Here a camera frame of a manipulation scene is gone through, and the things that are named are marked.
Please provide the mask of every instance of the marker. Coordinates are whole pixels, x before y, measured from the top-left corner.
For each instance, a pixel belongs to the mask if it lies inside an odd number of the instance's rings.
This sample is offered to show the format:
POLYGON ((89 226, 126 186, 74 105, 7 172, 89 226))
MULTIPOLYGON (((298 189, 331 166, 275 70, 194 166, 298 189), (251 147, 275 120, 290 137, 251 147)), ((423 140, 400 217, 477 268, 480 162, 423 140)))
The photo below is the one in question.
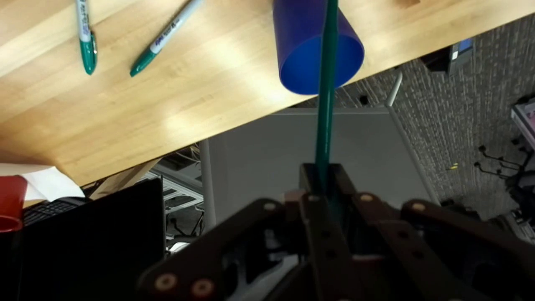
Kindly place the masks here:
POLYGON ((161 50, 168 45, 171 37, 178 32, 178 28, 201 7, 203 0, 191 0, 186 7, 173 18, 173 22, 158 35, 158 38, 141 53, 131 69, 131 77, 136 77, 142 72, 161 50))
POLYGON ((81 30, 81 53, 86 72, 91 75, 97 67, 97 40, 94 32, 89 28, 89 10, 87 0, 77 0, 77 17, 81 30))

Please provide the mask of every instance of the wooden tabletop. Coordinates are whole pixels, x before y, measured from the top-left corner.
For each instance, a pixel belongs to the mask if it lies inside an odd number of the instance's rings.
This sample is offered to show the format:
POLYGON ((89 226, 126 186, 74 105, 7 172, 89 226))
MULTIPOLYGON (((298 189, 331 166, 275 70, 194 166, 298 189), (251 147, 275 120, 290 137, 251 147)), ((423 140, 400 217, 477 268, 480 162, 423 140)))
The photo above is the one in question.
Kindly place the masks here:
MULTIPOLYGON (((280 84, 271 0, 206 0, 137 77, 129 69, 184 0, 91 0, 86 75, 74 0, 0 2, 0 162, 76 182, 164 155, 308 97, 280 84)), ((535 12, 532 0, 348 0, 370 77, 535 12)))

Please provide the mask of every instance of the white paper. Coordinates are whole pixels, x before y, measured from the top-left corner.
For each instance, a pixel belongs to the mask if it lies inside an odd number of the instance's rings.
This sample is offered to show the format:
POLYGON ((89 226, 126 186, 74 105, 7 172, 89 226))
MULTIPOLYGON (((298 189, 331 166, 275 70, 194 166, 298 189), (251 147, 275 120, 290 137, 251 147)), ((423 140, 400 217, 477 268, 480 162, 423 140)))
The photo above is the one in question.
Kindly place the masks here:
POLYGON ((84 197, 82 189, 54 166, 0 164, 0 176, 22 176, 27 179, 25 201, 84 197))

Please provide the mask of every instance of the red object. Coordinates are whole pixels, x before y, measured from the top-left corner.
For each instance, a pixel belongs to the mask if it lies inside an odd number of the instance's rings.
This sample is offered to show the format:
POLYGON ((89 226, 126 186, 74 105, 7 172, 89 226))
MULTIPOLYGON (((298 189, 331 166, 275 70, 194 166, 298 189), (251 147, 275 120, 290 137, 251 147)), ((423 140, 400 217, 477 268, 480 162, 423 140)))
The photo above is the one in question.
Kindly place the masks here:
POLYGON ((24 177, 0 177, 0 232, 12 232, 22 227, 22 206, 27 194, 24 177))

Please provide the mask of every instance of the robotic arm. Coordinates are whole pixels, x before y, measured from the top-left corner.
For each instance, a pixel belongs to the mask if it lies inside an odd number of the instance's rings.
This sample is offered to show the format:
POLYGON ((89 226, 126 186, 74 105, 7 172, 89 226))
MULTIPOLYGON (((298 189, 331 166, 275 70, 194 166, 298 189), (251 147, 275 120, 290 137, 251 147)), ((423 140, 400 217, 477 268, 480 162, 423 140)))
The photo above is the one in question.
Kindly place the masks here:
POLYGON ((397 211, 356 192, 340 164, 328 184, 305 164, 301 196, 255 201, 149 269, 142 296, 228 299, 298 256, 265 299, 535 299, 534 246, 428 201, 397 211))

